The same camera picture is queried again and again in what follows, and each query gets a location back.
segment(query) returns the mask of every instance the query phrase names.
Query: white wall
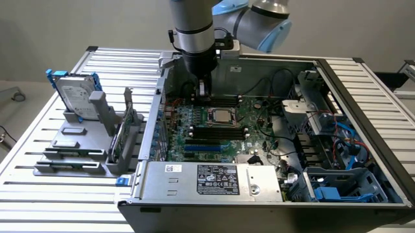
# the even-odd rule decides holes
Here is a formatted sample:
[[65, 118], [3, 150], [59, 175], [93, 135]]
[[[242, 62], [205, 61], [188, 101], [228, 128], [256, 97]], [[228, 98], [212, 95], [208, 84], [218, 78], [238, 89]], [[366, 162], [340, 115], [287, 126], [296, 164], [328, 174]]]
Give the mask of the white wall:
[[[362, 57], [384, 71], [415, 59], [414, 0], [291, 0], [290, 10], [278, 54]], [[0, 0], [0, 80], [45, 81], [88, 45], [169, 49], [171, 27], [168, 0]]]

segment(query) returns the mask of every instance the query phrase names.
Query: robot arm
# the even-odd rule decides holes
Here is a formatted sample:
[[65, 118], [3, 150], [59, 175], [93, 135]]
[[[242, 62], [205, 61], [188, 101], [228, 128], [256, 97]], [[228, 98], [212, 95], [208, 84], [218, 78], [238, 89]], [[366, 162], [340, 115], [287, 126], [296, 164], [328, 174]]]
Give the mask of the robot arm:
[[187, 71], [197, 78], [200, 97], [210, 97], [216, 50], [223, 49], [215, 43], [215, 28], [226, 29], [227, 38], [232, 34], [243, 45], [271, 52], [291, 28], [287, 2], [258, 0], [250, 8], [248, 0], [169, 0], [180, 48], [175, 46], [173, 31], [169, 31], [169, 41], [183, 54]]
[[284, 42], [291, 29], [288, 0], [223, 0], [212, 9], [214, 26], [227, 29], [250, 48], [270, 53]]

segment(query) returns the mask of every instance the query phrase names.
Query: power supply label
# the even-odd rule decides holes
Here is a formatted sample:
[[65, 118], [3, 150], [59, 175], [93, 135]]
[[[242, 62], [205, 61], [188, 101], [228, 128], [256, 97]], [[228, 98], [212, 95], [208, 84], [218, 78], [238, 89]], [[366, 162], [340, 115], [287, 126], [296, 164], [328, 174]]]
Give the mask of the power supply label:
[[200, 195], [239, 195], [236, 166], [197, 165]]

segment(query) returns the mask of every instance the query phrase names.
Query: electronic chip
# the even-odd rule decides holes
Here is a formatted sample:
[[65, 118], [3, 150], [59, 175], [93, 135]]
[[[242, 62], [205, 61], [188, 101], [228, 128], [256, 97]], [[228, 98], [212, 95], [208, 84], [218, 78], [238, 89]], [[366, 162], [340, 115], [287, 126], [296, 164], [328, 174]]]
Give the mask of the electronic chip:
[[231, 111], [230, 110], [214, 110], [214, 120], [220, 123], [232, 123]]

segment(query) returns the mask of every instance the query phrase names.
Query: aluminum extrusion table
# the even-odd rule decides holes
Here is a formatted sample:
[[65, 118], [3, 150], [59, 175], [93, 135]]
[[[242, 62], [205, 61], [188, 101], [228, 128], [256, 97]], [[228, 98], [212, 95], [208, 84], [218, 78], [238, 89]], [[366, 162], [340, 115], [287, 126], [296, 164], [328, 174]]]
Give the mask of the aluminum extrusion table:
[[[132, 87], [135, 109], [148, 117], [160, 77], [161, 51], [95, 49], [89, 47], [72, 73], [97, 72], [108, 104], [117, 112], [125, 109], [124, 87]], [[324, 59], [406, 170], [415, 177], [414, 115], [364, 64], [348, 58]], [[115, 193], [123, 196], [129, 187], [116, 187], [113, 178], [41, 177], [32, 174], [33, 165], [64, 122], [63, 111], [64, 105], [55, 93], [0, 164], [0, 232], [129, 233], [132, 228], [113, 204]], [[372, 231], [414, 232], [415, 221]]]

